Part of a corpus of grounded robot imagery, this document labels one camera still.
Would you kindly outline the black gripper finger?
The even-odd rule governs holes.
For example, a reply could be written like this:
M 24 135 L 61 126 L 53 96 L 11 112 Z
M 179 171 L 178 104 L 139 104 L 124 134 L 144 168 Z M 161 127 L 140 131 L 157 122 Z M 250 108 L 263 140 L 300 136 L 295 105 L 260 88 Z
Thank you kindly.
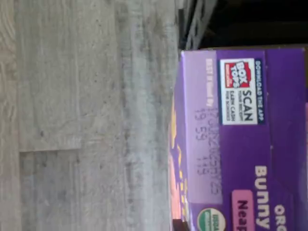
M 181 219 L 173 219 L 172 220 L 172 230 L 173 231 L 187 231 L 188 230 L 187 222 Z

